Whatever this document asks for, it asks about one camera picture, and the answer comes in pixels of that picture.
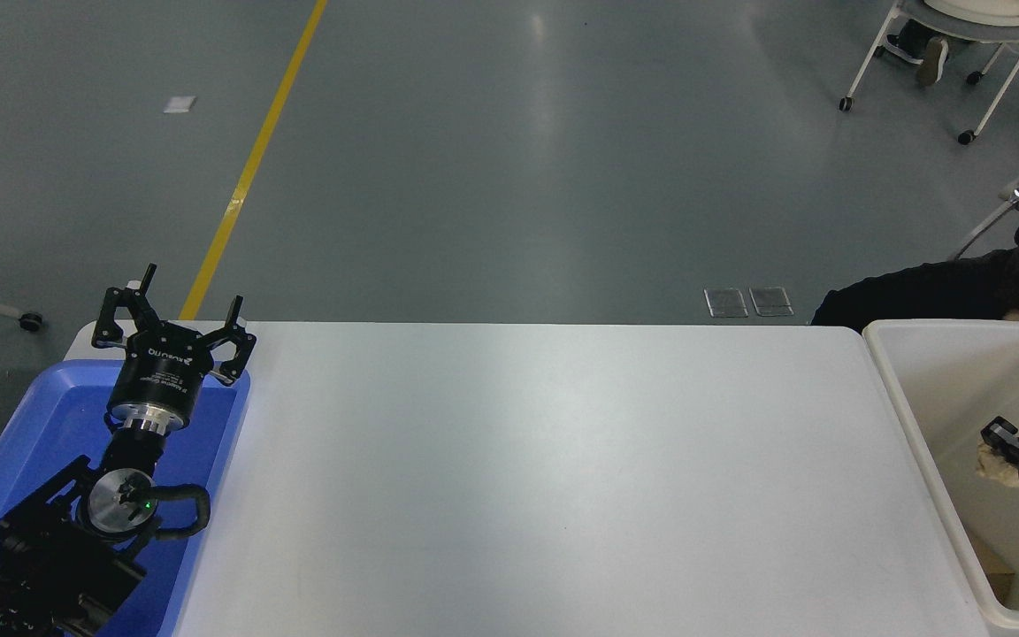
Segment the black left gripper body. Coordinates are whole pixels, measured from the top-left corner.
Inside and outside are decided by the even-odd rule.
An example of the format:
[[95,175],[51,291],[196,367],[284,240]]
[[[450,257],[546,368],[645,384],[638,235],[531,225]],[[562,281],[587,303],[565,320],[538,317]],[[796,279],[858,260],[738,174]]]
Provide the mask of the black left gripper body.
[[135,332],[111,395],[111,411],[138,404],[191,412],[213,366],[209,344],[194,329],[171,322]]

